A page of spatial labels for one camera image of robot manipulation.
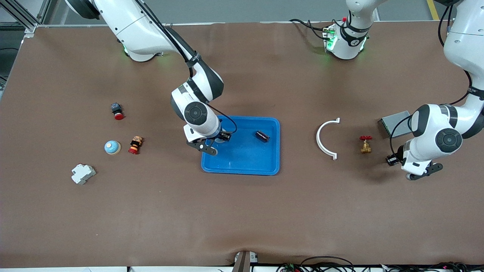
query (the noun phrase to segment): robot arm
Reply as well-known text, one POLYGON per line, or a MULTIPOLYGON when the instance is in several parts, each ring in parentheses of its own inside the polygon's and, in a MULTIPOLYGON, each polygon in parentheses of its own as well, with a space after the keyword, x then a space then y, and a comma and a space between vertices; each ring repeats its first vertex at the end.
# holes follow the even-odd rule
POLYGON ((343 60, 350 60, 363 50, 368 31, 373 24, 374 10, 387 0, 346 0, 348 19, 334 21, 324 30, 326 51, 343 60))
POLYGON ((463 139, 479 133, 484 126, 484 13, 478 1, 462 0, 457 6, 455 22, 447 36, 444 54, 453 64, 468 71, 472 85, 462 106, 423 105, 410 121, 415 138, 400 146, 387 162, 402 162, 409 180, 416 180, 442 169, 432 160, 456 152, 463 139))
POLYGON ((221 128, 219 119, 207 104, 222 95, 224 83, 201 55, 176 31, 164 27, 142 0, 65 1, 85 18, 99 18, 101 15, 124 45, 125 52, 135 61, 148 61, 162 52, 176 52, 183 57, 190 77, 171 93, 171 106, 187 123, 184 126, 187 144, 216 155, 216 150, 205 145, 205 140, 228 141, 231 133, 221 128))

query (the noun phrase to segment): black cable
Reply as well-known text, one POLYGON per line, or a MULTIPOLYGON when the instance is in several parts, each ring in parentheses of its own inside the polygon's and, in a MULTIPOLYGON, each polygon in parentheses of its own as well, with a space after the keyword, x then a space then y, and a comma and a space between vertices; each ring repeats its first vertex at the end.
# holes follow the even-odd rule
POLYGON ((353 265, 352 262, 348 261, 347 259, 343 259, 343 258, 340 258, 340 257, 334 257, 334 256, 315 256, 315 257, 309 257, 309 258, 304 259, 299 266, 302 266, 305 262, 307 262, 309 260, 313 260, 313 259, 338 259, 338 260, 342 260, 342 261, 345 261, 345 262, 349 263, 350 266, 351 266, 351 269, 354 271, 354 265, 353 265))
POLYGON ((393 151, 393 145, 392 145, 392 138, 393 138, 393 134, 395 133, 395 130, 396 128, 401 124, 403 123, 403 121, 407 120, 408 118, 412 117, 413 115, 410 115, 410 116, 407 116, 405 118, 403 118, 400 122, 398 122, 398 124, 393 128, 393 131, 392 131, 392 134, 390 134, 390 149, 392 150, 392 155, 402 164, 402 161, 395 155, 395 151, 393 151))
MULTIPOLYGON (((177 41, 175 41, 175 39, 171 36, 171 34, 168 32, 168 30, 166 30, 166 28, 163 26, 163 24, 160 22, 158 17, 155 15, 153 10, 151 10, 151 8, 148 6, 148 4, 145 3, 145 2, 141 3, 140 0, 135 0, 135 1, 140 6, 140 8, 144 11, 144 13, 146 13, 146 15, 148 17, 150 17, 150 19, 155 23, 155 25, 158 26, 158 28, 161 30, 161 32, 163 32, 163 34, 165 34, 167 36, 167 38, 170 40, 170 42, 175 46, 175 48, 178 50, 180 55, 183 57, 183 60, 185 61, 185 63, 187 63, 189 61, 189 59, 187 58, 187 56, 183 52, 182 48, 177 43, 177 41)), ((193 68, 191 68, 191 67, 188 68, 188 71, 190 72, 190 77, 193 77, 193 68)))
POLYGON ((467 79, 469 80, 469 87, 472 87, 472 78, 470 78, 469 72, 467 72, 466 70, 464 70, 464 72, 466 73, 467 79))
MULTIPOLYGON (((308 24, 304 23, 303 21, 299 20, 299 19, 291 19, 289 20, 289 22, 298 22, 298 23, 301 23, 303 26, 307 27, 307 28, 314 28, 314 27, 310 27, 308 24)), ((318 31, 323 31, 323 29, 321 28, 314 28, 315 30, 318 30, 318 31)))
POLYGON ((318 37, 319 39, 324 40, 324 41, 328 41, 328 40, 329 40, 328 38, 325 38, 325 37, 323 37, 323 36, 319 36, 319 35, 316 33, 316 30, 318 30, 318 31, 323 31, 323 29, 322 29, 322 28, 315 28, 315 27, 313 27, 313 24, 311 24, 311 20, 307 20, 307 23, 304 23, 303 21, 301 21, 301 20, 299 20, 299 19, 291 19, 291 20, 289 20, 289 22, 299 22, 299 23, 301 23, 303 26, 305 26, 305 27, 307 27, 307 28, 310 28, 310 29, 313 31, 314 35, 316 35, 316 37, 318 37))
POLYGON ((471 270, 469 270, 469 272, 477 271, 477 270, 482 271, 483 269, 484 269, 484 266, 478 266, 478 267, 472 268, 471 270))
POLYGON ((330 267, 326 268, 326 269, 325 269, 325 270, 323 270, 323 271, 327 271, 327 270, 329 270, 329 269, 336 269, 336 270, 338 270, 339 272, 343 272, 343 271, 341 271, 341 269, 340 269, 339 267, 337 267, 337 266, 330 266, 330 267))
POLYGON ((223 112, 221 112, 220 110, 218 110, 218 109, 216 109, 216 108, 212 107, 212 106, 211 106, 211 105, 209 105, 209 104, 205 104, 205 105, 209 106, 209 107, 210 107, 211 109, 213 109, 214 111, 216 111, 216 112, 218 112, 218 113, 222 114, 223 116, 225 116, 225 118, 229 119, 229 120, 230 120, 230 121, 231 121, 231 122, 234 124, 234 126, 235 126, 234 131, 232 131, 232 132, 226 132, 226 133, 228 133, 228 134, 234 134, 234 133, 236 133, 236 132, 237 132, 237 129, 238 129, 238 127, 237 127, 237 123, 236 123, 236 122, 235 122, 235 121, 234 121, 232 118, 230 118, 229 116, 225 115, 225 113, 223 113, 223 112))
POLYGON ((464 96, 462 96, 462 97, 461 97, 461 98, 459 98, 458 100, 456 100, 456 101, 454 101, 454 102, 450 103, 449 105, 454 105, 454 104, 457 104, 457 103, 461 102, 462 100, 464 100, 464 98, 466 98, 466 97, 467 97, 467 95, 468 95, 468 94, 469 94, 469 93, 468 93, 468 92, 466 92, 466 94, 464 94, 464 96))
POLYGON ((451 24, 451 14, 452 14, 452 9, 454 8, 454 5, 451 6, 449 10, 449 15, 447 16, 447 28, 446 31, 449 31, 449 25, 451 24))
POLYGON ((440 29, 442 28, 442 21, 444 20, 444 17, 447 14, 448 11, 449 11, 449 7, 446 7, 444 14, 442 14, 442 17, 440 18, 439 29, 438 29, 438 32, 437 32, 437 35, 439 36, 439 42, 442 46, 444 46, 444 41, 442 40, 442 33, 440 33, 440 29))
POLYGON ((319 39, 321 40, 324 40, 324 41, 329 41, 330 39, 329 38, 324 38, 323 36, 319 36, 316 31, 314 30, 313 28, 313 25, 311 24, 311 21, 310 20, 307 20, 307 23, 309 24, 309 26, 311 27, 311 30, 313 31, 314 35, 316 35, 316 37, 318 37, 319 39))
POLYGON ((281 264, 281 265, 280 265, 280 266, 279 266, 279 267, 278 267, 278 268, 275 270, 275 272, 279 272, 279 269, 281 269, 281 267, 283 267, 283 266, 284 266, 284 264, 281 264))
POLYGON ((309 270, 306 269, 306 267, 304 267, 304 266, 299 266, 297 264, 293 264, 293 266, 294 266, 294 268, 298 269, 300 272, 304 272, 304 271, 309 272, 309 270))
POLYGON ((348 10, 348 24, 351 25, 351 10, 348 10))
POLYGON ((343 28, 347 28, 347 27, 345 27, 344 25, 339 25, 339 24, 338 24, 338 22, 336 22, 336 20, 335 20, 335 19, 331 20, 331 22, 332 22, 333 24, 335 24, 335 25, 339 26, 339 27, 340 27, 340 28, 342 28, 342 29, 343 29, 343 28))

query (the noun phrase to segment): metal frame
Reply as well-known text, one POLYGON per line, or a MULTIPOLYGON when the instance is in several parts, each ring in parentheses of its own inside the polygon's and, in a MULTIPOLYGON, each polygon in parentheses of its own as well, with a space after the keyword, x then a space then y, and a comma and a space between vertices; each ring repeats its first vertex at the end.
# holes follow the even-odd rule
POLYGON ((37 19, 40 20, 42 24, 46 24, 47 19, 50 19, 54 14, 56 7, 56 1, 53 0, 44 0, 42 3, 42 7, 39 10, 39 14, 37 14, 37 19))
POLYGON ((27 11, 17 0, 0 0, 2 6, 26 31, 33 32, 41 22, 27 11))

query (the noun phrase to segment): blue tray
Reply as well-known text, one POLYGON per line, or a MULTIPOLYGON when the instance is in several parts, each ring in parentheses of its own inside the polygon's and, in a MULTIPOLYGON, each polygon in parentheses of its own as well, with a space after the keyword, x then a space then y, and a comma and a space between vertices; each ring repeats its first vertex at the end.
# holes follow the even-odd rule
MULTIPOLYGON (((218 116, 222 127, 232 131, 234 125, 224 116, 218 116)), ((238 130, 229 142, 213 143, 216 156, 202 153, 202 169, 209 173, 272 176, 279 172, 280 124, 271 117, 230 116, 238 130), (256 138, 260 130, 270 137, 264 143, 256 138)))

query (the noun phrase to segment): brown table surface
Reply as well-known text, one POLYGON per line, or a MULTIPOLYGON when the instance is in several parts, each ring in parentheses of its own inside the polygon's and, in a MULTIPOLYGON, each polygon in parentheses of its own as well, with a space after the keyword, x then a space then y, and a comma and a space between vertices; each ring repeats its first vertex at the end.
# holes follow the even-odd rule
POLYGON ((240 250, 260 262, 484 262, 484 134, 439 160, 443 171, 410 182, 384 163, 388 139, 376 123, 465 93, 437 22, 376 23, 350 61, 292 24, 175 29, 225 82, 212 105, 279 119, 280 172, 201 169, 169 103, 188 77, 180 56, 136 63, 108 28, 39 28, 0 106, 2 267, 225 265, 240 250), (113 119, 114 102, 126 119, 113 119), (315 133, 336 117, 322 132, 333 161, 315 133), (146 141, 131 155, 136 135, 146 141), (374 137, 372 154, 359 153, 361 135, 374 137), (111 139, 120 154, 105 154, 111 139), (98 172, 82 186, 71 180, 78 163, 98 172))

